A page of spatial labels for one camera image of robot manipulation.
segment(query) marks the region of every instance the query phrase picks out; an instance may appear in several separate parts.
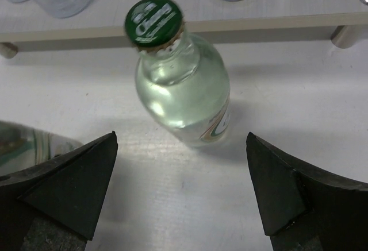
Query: green bottle cap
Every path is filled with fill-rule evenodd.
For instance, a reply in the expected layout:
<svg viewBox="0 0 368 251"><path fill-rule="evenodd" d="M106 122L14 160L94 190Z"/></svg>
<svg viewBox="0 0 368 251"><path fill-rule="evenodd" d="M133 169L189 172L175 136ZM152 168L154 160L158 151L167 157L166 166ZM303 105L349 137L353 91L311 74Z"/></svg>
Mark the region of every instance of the green bottle cap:
<svg viewBox="0 0 368 251"><path fill-rule="evenodd" d="M138 47L156 47L179 32L183 14L172 0L142 0L126 15L125 31Z"/></svg>

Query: wooden shelf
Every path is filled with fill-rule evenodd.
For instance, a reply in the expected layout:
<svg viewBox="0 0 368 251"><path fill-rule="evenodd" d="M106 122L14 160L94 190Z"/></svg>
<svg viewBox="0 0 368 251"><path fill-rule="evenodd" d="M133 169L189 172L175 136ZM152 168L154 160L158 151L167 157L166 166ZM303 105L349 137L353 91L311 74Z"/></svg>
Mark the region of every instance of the wooden shelf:
<svg viewBox="0 0 368 251"><path fill-rule="evenodd" d="M0 0L0 42L123 36L125 15L139 0L94 0L59 20L33 1ZM176 0L193 32L368 24L359 0Z"/></svg>

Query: shelf leg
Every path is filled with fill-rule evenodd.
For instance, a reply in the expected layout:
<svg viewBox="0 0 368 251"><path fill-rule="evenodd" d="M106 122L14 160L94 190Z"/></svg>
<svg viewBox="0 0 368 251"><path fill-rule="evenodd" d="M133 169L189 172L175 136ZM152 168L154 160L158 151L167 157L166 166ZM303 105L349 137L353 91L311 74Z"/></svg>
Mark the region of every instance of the shelf leg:
<svg viewBox="0 0 368 251"><path fill-rule="evenodd" d="M338 26L331 36L332 43L341 49L352 47L359 39L361 26Z"/></svg>
<svg viewBox="0 0 368 251"><path fill-rule="evenodd" d="M18 47L12 43L0 43L0 55L6 59L11 59L18 53Z"/></svg>

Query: white surface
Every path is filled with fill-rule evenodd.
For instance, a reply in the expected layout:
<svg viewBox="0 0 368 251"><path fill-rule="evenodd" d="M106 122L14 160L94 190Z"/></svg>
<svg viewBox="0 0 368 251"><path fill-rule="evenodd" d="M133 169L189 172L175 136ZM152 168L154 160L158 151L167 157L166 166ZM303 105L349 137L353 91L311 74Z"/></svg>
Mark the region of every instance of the white surface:
<svg viewBox="0 0 368 251"><path fill-rule="evenodd" d="M133 49L0 59L0 119L84 142L115 130L118 157L87 251L270 251L248 171L249 131L368 182L368 41L217 45L231 78L226 145L190 150L135 94Z"/></svg>
<svg viewBox="0 0 368 251"><path fill-rule="evenodd" d="M58 20L33 1L0 0L0 42L122 36L126 13L139 0L94 0ZM368 24L359 0L176 0L194 32Z"/></svg>

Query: bottle neck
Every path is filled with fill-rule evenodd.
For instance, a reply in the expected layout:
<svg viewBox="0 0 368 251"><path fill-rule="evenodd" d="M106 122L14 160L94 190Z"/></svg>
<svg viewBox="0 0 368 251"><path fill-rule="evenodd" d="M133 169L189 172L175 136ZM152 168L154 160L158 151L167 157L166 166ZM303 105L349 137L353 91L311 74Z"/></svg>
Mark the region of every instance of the bottle neck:
<svg viewBox="0 0 368 251"><path fill-rule="evenodd" d="M165 50L140 52L146 77L156 84L172 85L190 76L198 67L200 53L186 31Z"/></svg>

